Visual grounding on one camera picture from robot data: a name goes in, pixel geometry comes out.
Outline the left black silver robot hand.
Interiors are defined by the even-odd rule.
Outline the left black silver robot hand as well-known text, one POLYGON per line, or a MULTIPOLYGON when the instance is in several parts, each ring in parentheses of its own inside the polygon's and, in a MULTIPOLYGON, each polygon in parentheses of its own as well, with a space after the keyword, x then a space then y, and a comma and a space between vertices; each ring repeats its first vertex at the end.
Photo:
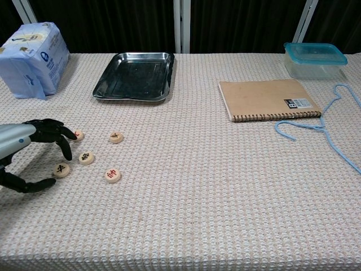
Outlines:
POLYGON ((38 182, 26 182, 24 179, 6 172, 6 167, 12 163, 12 157, 32 142, 55 142, 63 156, 71 161, 72 151, 68 140, 76 140, 73 131, 54 119, 35 119, 21 124, 1 125, 1 186, 19 193, 36 193, 53 186, 56 179, 47 178, 38 182))

